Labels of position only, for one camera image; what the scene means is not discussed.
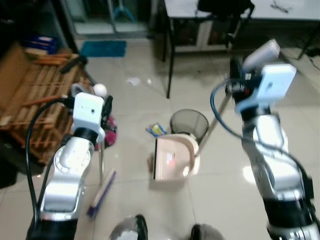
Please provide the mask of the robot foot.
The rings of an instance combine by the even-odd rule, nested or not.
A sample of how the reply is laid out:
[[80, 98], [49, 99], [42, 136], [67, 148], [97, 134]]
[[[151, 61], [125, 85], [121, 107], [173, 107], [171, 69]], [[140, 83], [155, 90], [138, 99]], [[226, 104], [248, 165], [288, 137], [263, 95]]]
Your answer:
[[226, 240], [221, 231], [205, 223], [197, 223], [190, 229], [189, 240]]
[[112, 229], [109, 240], [149, 240], [146, 218], [142, 214], [126, 217]]

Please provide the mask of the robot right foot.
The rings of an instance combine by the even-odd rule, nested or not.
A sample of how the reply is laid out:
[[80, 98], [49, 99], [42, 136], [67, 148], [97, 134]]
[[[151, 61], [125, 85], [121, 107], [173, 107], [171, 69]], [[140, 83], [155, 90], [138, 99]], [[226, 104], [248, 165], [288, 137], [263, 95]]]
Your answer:
[[189, 240], [226, 240], [221, 231], [205, 223], [197, 223], [190, 229]]

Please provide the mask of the black eyeglasses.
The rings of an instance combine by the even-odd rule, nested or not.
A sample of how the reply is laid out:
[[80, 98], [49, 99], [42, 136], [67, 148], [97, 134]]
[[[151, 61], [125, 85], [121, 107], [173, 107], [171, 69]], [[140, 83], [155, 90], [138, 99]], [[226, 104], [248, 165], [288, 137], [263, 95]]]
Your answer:
[[270, 3], [270, 7], [272, 7], [272, 9], [278, 10], [284, 14], [290, 13], [290, 11], [293, 9], [292, 6], [288, 6], [284, 3], [278, 2], [277, 0], [273, 0], [272, 3]]

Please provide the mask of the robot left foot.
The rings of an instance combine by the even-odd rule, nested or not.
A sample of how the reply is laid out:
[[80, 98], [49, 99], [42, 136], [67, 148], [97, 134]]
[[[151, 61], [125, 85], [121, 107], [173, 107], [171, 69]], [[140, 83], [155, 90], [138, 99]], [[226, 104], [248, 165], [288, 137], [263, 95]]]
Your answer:
[[109, 240], [149, 240], [146, 218], [142, 214], [126, 217], [112, 229]]

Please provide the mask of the black bag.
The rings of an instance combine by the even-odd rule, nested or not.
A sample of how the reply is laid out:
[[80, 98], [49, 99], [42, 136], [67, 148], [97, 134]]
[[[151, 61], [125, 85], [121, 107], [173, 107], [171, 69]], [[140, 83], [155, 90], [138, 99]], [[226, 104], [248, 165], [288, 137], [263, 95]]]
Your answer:
[[196, 6], [200, 12], [208, 13], [206, 19], [221, 21], [226, 21], [227, 18], [240, 19], [247, 10], [252, 13], [255, 9], [251, 0], [198, 0]]

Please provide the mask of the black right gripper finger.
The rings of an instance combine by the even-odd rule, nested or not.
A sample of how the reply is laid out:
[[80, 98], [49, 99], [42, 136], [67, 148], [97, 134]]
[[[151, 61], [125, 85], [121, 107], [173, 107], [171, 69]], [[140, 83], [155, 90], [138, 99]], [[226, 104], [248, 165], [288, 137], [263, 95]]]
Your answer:
[[230, 71], [229, 76], [244, 76], [245, 70], [243, 69], [243, 57], [232, 56], [230, 58]]

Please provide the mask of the glass door cabinet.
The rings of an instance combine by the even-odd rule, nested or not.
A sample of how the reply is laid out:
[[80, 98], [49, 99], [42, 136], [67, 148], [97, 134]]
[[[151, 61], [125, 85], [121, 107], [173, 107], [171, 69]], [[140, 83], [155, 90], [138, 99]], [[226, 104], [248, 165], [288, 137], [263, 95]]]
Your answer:
[[78, 39], [147, 38], [159, 0], [61, 0], [64, 19]]

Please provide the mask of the wooden slatted rack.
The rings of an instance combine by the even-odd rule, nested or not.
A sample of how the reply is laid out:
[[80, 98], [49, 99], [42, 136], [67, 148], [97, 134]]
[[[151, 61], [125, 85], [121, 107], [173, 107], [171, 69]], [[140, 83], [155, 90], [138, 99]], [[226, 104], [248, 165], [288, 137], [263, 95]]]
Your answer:
[[[32, 117], [48, 100], [71, 93], [74, 83], [90, 89], [78, 54], [29, 58], [18, 42], [0, 58], [0, 133], [9, 135], [19, 149], [25, 148]], [[72, 117], [64, 105], [48, 108], [36, 121], [30, 138], [31, 161], [47, 163], [58, 150], [65, 134], [71, 132]]]

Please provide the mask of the beige long-handled dustpan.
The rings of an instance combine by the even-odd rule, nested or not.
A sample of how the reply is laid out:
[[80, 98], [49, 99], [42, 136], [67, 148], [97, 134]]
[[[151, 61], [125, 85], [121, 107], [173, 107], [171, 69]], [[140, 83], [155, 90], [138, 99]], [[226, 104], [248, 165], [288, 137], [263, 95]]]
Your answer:
[[[278, 58], [281, 48], [275, 39], [263, 44], [243, 60], [245, 73], [260, 64]], [[201, 165], [201, 147], [218, 121], [209, 122], [208, 132], [200, 143], [187, 134], [166, 134], [155, 138], [151, 178], [154, 181], [182, 181], [196, 175]]]

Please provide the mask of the yellow and blue wrapper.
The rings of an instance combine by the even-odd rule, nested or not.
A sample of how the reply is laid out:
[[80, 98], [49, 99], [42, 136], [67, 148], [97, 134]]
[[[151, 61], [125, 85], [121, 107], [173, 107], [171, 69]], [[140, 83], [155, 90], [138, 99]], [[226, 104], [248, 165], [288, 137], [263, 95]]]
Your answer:
[[148, 126], [145, 130], [156, 138], [167, 134], [167, 131], [158, 122]]

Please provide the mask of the white table with black legs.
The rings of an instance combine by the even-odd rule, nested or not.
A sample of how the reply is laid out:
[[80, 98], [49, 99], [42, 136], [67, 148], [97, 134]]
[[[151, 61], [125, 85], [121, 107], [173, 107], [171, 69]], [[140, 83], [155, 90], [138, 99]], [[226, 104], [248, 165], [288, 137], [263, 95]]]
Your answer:
[[169, 60], [167, 73], [166, 98], [170, 98], [174, 74], [176, 53], [196, 53], [207, 51], [233, 52], [242, 37], [249, 36], [248, 30], [243, 30], [251, 21], [267, 22], [263, 28], [265, 34], [270, 34], [278, 27], [292, 25], [294, 22], [315, 22], [311, 32], [319, 31], [320, 0], [277, 0], [277, 2], [293, 7], [289, 13], [282, 13], [270, 7], [273, 0], [251, 0], [254, 10], [247, 9], [240, 19], [227, 18], [206, 19], [208, 13], [197, 9], [198, 0], [163, 0], [162, 61]]

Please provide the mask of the blue floor mat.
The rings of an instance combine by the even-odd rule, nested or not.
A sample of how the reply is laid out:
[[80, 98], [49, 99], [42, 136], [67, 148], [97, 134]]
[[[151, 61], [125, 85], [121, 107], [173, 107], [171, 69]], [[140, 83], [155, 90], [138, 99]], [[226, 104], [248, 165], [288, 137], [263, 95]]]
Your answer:
[[127, 42], [124, 40], [85, 41], [80, 55], [84, 57], [122, 58], [126, 54]]

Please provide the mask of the blue box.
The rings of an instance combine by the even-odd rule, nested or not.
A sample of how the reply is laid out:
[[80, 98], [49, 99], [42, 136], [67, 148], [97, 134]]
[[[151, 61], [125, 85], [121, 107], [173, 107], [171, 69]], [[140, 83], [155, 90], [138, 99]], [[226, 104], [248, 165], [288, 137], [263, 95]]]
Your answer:
[[32, 55], [53, 55], [58, 52], [60, 40], [52, 36], [30, 35], [21, 40], [26, 53]]

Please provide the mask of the black mesh wastebasket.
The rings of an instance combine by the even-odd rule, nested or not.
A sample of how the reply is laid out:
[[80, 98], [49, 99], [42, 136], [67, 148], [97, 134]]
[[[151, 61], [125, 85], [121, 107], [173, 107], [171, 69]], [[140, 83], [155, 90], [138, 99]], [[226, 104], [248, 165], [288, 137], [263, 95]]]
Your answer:
[[210, 121], [198, 110], [181, 109], [171, 115], [170, 130], [172, 134], [186, 134], [200, 143], [207, 135]]

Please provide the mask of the broom with blue bristles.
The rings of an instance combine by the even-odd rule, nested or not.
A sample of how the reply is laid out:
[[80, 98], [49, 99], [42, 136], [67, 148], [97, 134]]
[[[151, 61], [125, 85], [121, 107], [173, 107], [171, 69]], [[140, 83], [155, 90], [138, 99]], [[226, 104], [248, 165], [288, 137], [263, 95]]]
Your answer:
[[[97, 83], [93, 86], [93, 92], [96, 96], [99, 96], [104, 100], [109, 96], [105, 85], [101, 83]], [[116, 171], [114, 169], [110, 169], [107, 173], [105, 172], [105, 148], [113, 146], [117, 140], [117, 126], [115, 124], [114, 117], [112, 116], [112, 112], [110, 112], [109, 121], [112, 123], [112, 131], [105, 131], [103, 142], [98, 144], [96, 147], [98, 152], [100, 184], [96, 195], [87, 210], [87, 215], [90, 218], [95, 218], [98, 215], [99, 208], [105, 200], [106, 194], [109, 192], [116, 175]]]

